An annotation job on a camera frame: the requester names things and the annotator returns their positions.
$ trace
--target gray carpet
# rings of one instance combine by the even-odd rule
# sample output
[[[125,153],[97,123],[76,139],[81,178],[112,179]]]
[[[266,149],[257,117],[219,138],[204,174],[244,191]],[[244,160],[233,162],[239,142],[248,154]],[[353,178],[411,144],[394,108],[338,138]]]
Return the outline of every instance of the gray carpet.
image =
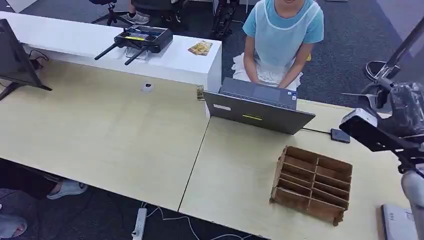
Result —
[[[10,12],[10,13],[14,12],[6,0],[0,0],[0,11]]]
[[[371,60],[387,60],[401,43],[376,0],[350,0],[349,2],[327,2],[318,0],[325,15],[325,40],[316,45],[312,61],[308,62],[301,79],[299,96],[302,99],[353,106],[354,97],[339,93],[358,93],[368,80],[362,67]],[[117,10],[126,10],[127,2],[120,0]],[[185,18],[189,30],[176,32],[179,35],[206,38],[212,26],[211,4],[191,2]],[[106,14],[104,6],[93,5],[88,0],[38,0],[22,13],[56,19],[89,23]],[[244,21],[244,6],[240,6],[236,20]],[[232,76],[233,57],[244,48],[245,35],[241,24],[231,26],[233,34],[223,43],[222,75]],[[400,63],[409,65],[411,57]],[[0,198],[8,190],[0,190]],[[106,191],[91,188],[79,196],[69,196],[56,201],[35,201],[25,193],[14,193],[0,200],[3,213],[14,213],[28,219],[28,232],[19,240],[123,240],[131,239],[131,231],[140,202]],[[165,215],[180,216],[172,211]],[[222,234],[238,232],[206,221],[192,219],[192,225],[202,240]],[[162,221],[156,212],[147,221],[146,240],[194,240],[186,220]],[[223,237],[234,240],[235,237]]]

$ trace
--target light wooden desk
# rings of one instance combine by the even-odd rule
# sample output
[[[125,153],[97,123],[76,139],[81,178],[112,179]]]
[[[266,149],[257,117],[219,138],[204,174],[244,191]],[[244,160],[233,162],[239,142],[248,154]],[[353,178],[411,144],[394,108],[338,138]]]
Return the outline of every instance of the light wooden desk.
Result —
[[[337,128],[350,112],[304,100],[298,109],[316,113],[308,127],[322,131]],[[349,209],[339,226],[269,203],[285,145],[353,164]],[[273,240],[382,239],[380,206],[409,205],[398,164],[390,153],[372,153],[355,140],[345,144],[305,130],[290,136],[212,117],[179,211]]]
[[[196,86],[52,62],[0,101],[0,157],[177,210],[208,118]],[[154,84],[142,93],[144,82]]]

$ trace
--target light blue t-shirt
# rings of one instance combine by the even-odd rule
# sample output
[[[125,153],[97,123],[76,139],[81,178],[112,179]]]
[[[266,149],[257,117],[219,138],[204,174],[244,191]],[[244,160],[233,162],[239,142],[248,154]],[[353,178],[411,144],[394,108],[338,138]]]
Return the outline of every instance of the light blue t-shirt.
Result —
[[[300,11],[291,18],[283,18],[278,15],[274,0],[265,0],[266,12],[269,17],[269,21],[279,28],[290,28],[297,23],[309,7],[314,3],[314,0],[304,0],[304,4]],[[249,36],[254,38],[256,34],[256,18],[255,18],[256,7],[252,9],[246,22],[243,25],[243,31]],[[316,14],[315,18],[310,22],[306,34],[303,38],[303,43],[314,44],[321,42],[324,39],[324,14],[320,9]]]

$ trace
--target white label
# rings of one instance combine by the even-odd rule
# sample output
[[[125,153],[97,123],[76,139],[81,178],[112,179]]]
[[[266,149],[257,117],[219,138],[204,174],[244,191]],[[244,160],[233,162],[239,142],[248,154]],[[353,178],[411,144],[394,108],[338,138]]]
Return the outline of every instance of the white label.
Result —
[[[224,109],[224,110],[227,110],[227,111],[231,111],[231,107],[228,107],[228,106],[221,106],[221,105],[218,105],[218,104],[214,104],[213,106],[217,109]]]
[[[341,123],[344,124],[347,120],[349,120],[349,119],[351,119],[355,116],[358,116],[361,119],[368,122],[369,124],[373,125],[374,127],[377,127],[377,124],[378,124],[377,118],[375,116],[371,115],[369,112],[365,111],[362,108],[356,108],[351,113],[344,116],[343,119],[341,120]]]

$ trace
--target white skirt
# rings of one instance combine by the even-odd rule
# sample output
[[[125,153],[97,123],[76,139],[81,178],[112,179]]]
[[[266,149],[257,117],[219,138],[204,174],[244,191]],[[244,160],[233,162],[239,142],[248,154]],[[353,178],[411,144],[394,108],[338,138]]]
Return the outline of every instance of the white skirt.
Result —
[[[246,73],[245,64],[243,61],[245,54],[242,53],[241,55],[238,55],[233,58],[234,65],[232,66],[232,70],[234,70],[234,74],[232,75],[233,79],[238,79],[242,81],[250,82],[250,78],[248,74]],[[271,86],[271,87],[278,87],[281,81],[283,80],[284,76],[287,74],[286,71],[282,72],[273,72],[273,71],[266,71],[261,69],[259,64],[256,65],[256,71],[257,71],[257,79],[259,80],[260,84]],[[294,81],[292,81],[286,89],[291,91],[297,91],[298,87],[301,84],[301,77],[303,73],[299,73],[299,75],[296,77]]]

